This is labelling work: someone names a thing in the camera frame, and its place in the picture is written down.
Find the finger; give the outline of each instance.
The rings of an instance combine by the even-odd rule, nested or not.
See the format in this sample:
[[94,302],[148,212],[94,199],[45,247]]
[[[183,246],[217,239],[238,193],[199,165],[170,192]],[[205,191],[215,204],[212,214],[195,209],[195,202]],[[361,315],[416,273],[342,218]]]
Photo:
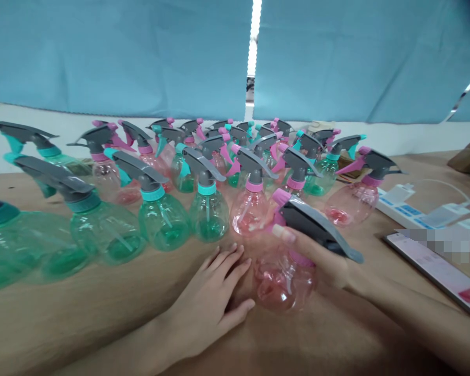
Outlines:
[[200,269],[198,270],[199,272],[201,271],[204,271],[205,269],[207,269],[211,263],[214,261],[214,259],[217,257],[217,255],[219,254],[219,246],[216,247],[216,249],[214,249],[214,253],[211,254],[208,258],[205,259],[205,261],[203,262],[203,264],[200,266]]
[[240,281],[240,278],[242,278],[243,275],[247,273],[250,266],[251,266],[251,259],[248,258],[242,264],[240,264],[235,269],[233,269],[230,275],[225,279],[224,285],[229,290],[230,295],[233,293],[233,290],[235,289],[235,286],[237,285],[237,283]]
[[227,251],[222,251],[213,260],[213,262],[209,266],[209,269],[216,270],[229,255],[235,252],[236,249],[237,249],[237,243],[233,243]]
[[222,274],[222,278],[225,279],[230,269],[235,265],[235,263],[242,257],[244,254],[244,246],[241,245],[237,248],[236,252],[230,254],[223,263],[217,268],[217,271]]
[[225,335],[230,330],[232,330],[237,325],[243,323],[247,317],[247,313],[254,308],[256,303],[252,299],[248,299],[240,303],[240,305],[231,310],[228,313],[225,313],[221,321],[219,322],[219,329],[221,330],[221,335]]
[[291,246],[293,250],[309,258],[321,269],[339,269],[345,267],[345,258],[322,247],[312,238],[290,227],[274,225],[272,233]]

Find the hand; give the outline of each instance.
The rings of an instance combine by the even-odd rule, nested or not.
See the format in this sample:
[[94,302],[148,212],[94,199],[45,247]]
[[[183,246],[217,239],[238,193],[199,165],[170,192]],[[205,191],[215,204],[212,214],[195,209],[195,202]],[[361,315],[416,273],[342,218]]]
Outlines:
[[358,264],[346,257],[341,257],[319,245],[302,232],[290,227],[274,225],[272,233],[291,247],[306,256],[317,267],[317,274],[327,284],[352,290],[359,274]]
[[242,323],[255,305],[254,300],[248,299],[225,313],[233,289],[251,266],[251,259],[246,259],[229,273],[242,256],[244,246],[237,248],[235,243],[229,250],[219,251],[218,246],[177,301],[160,317],[169,332],[171,348],[179,357],[177,360],[203,352]]

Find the white cable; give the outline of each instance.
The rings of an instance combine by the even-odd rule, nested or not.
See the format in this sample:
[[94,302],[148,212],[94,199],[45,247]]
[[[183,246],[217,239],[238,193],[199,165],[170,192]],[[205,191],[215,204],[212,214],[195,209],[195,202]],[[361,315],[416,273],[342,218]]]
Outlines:
[[414,182],[413,184],[416,184],[417,182],[419,181],[433,181],[433,182],[437,182],[437,183],[442,183],[442,184],[445,184],[447,186],[450,186],[452,189],[454,189],[455,191],[458,191],[459,193],[461,193],[461,195],[465,198],[465,200],[467,200],[467,203],[470,204],[470,197],[468,197],[465,192],[463,192],[462,190],[459,190],[458,188],[456,188],[454,185],[452,184],[449,184],[449,183],[446,183],[446,182],[443,182],[441,180],[437,180],[437,179],[420,179],[420,180],[417,180],[416,182]]

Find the pink bottle cap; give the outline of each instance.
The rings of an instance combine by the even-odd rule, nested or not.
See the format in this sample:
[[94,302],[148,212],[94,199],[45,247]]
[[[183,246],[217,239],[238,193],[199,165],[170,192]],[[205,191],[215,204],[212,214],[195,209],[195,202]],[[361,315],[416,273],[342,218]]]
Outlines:
[[272,195],[273,200],[278,204],[278,206],[283,206],[286,202],[291,199],[291,194],[279,188]]

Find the blue curtain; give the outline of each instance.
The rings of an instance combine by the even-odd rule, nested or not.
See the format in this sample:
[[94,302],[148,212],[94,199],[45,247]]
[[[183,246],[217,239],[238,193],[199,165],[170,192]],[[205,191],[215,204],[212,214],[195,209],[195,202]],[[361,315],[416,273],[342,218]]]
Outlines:
[[470,0],[263,1],[254,117],[439,123],[470,83]]
[[252,0],[0,0],[0,102],[242,120],[251,11]]

